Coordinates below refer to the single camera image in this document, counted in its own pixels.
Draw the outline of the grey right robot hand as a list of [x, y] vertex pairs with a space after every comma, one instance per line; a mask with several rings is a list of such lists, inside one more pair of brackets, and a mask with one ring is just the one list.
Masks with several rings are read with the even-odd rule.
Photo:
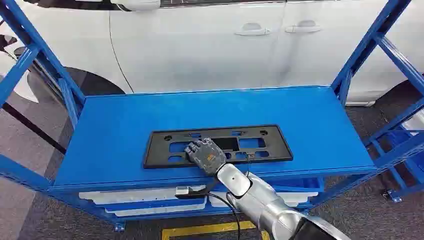
[[211, 138], [190, 142], [184, 151], [189, 161], [195, 163], [207, 176], [216, 175], [227, 161], [225, 153]]

